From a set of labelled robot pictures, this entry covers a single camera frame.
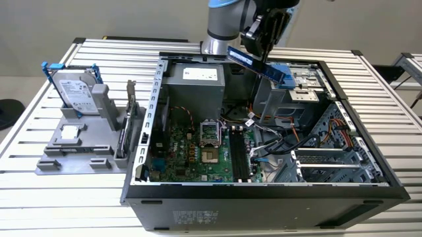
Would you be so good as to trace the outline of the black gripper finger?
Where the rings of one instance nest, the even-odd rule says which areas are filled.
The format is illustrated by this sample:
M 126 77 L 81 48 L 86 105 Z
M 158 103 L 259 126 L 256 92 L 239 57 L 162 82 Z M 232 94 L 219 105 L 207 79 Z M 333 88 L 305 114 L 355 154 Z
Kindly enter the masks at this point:
M 263 46 L 263 55 L 261 55 L 261 63 L 263 63 L 263 73 L 267 74 L 267 68 L 268 68 L 268 65 L 267 65 L 267 57 L 268 57 L 268 54 L 269 54 L 269 51 L 272 49 L 272 46 L 271 46 L 271 43 L 267 43 L 264 46 Z

